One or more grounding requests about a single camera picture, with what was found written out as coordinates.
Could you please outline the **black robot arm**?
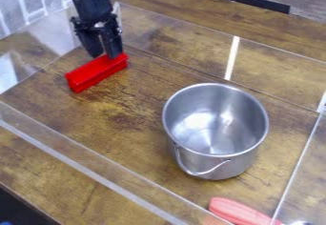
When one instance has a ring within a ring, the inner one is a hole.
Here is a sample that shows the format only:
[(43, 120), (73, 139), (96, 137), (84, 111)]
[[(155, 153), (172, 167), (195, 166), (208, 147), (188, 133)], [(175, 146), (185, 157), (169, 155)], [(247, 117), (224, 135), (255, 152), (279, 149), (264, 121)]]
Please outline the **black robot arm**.
[(123, 53), (121, 28), (111, 0), (72, 0), (76, 16), (69, 21), (92, 58), (104, 52), (111, 59)]

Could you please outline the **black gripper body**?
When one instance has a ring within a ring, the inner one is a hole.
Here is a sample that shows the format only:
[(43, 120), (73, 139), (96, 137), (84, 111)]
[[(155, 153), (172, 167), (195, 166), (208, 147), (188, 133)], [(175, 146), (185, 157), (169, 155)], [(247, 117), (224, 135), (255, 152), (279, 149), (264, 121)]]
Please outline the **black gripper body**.
[(108, 37), (121, 35), (119, 16), (115, 13), (104, 15), (93, 20), (87, 20), (80, 16), (72, 16), (69, 22), (73, 25), (73, 31), (79, 37), (100, 36), (103, 33)]

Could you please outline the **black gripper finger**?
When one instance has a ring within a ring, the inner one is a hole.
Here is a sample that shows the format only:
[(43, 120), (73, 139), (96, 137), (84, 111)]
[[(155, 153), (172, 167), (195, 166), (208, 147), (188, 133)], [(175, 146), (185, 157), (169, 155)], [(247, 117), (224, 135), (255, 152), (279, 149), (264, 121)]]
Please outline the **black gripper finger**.
[(81, 30), (76, 32), (76, 35), (89, 56), (99, 57), (103, 54), (103, 47), (97, 33)]
[(123, 53), (121, 29), (116, 21), (104, 23), (100, 29), (100, 37), (109, 58), (115, 59)]

